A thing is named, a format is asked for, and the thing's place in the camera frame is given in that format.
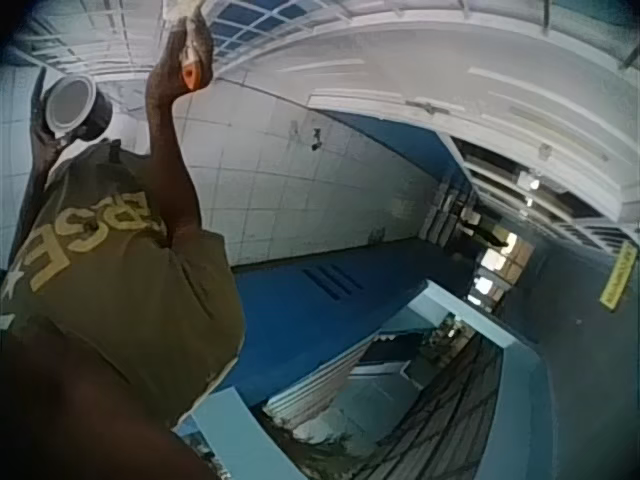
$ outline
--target blue painted wall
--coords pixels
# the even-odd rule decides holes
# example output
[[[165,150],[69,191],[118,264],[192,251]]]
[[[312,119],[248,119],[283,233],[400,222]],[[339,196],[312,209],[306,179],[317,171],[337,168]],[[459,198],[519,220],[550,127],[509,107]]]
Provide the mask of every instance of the blue painted wall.
[[[331,282],[334,300],[304,270],[320,276],[332,265],[362,288]],[[408,240],[331,253],[272,269],[236,275],[247,334],[240,359],[221,389],[235,386],[253,406],[311,373],[376,331],[432,278],[462,295],[472,271],[438,247]]]
[[[451,172],[453,185],[464,186],[465,191],[469,188],[464,173],[435,132],[365,115],[323,113],[382,143],[436,180],[441,181]]]

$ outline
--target ceiling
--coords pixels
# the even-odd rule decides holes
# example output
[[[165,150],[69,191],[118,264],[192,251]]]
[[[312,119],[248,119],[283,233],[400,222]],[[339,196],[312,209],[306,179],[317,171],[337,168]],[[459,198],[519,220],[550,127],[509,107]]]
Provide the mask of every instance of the ceiling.
[[[624,3],[206,0],[202,10],[218,75],[480,145],[628,223],[640,220],[640,35]],[[46,0],[5,58],[91,75],[135,115],[168,29],[159,0]],[[549,229],[542,215],[527,221]]]

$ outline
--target white tiled wall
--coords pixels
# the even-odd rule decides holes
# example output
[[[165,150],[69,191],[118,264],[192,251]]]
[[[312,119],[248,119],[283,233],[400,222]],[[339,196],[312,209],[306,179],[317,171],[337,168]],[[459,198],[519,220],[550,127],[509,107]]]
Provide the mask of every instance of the white tiled wall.
[[[2,265],[29,171],[24,105],[36,72],[0,68]],[[365,245],[379,228],[385,240],[414,236],[436,188],[430,176],[349,127],[226,81],[181,99],[174,115],[204,226],[225,235],[232,264]],[[323,145],[312,151],[315,128]],[[116,115],[108,135],[148,152],[145,122]]]

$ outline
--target person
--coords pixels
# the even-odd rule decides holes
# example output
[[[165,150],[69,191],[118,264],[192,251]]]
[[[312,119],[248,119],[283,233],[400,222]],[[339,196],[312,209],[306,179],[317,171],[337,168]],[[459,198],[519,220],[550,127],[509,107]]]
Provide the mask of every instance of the person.
[[[215,478],[170,431],[236,361],[244,319],[220,235],[201,228],[172,104],[180,21],[146,88],[151,153],[117,141],[51,167],[66,141],[31,117],[33,169],[0,290],[3,478]]]

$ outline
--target yellow sign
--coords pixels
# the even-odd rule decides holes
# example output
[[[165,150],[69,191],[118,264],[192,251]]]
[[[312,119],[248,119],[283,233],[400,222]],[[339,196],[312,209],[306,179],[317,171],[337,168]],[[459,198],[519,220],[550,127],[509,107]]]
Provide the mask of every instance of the yellow sign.
[[[620,302],[622,292],[624,292],[631,271],[633,270],[633,264],[638,256],[638,249],[634,247],[630,242],[625,241],[622,244],[618,259],[613,267],[607,286],[600,295],[600,303],[605,307],[615,310]]]

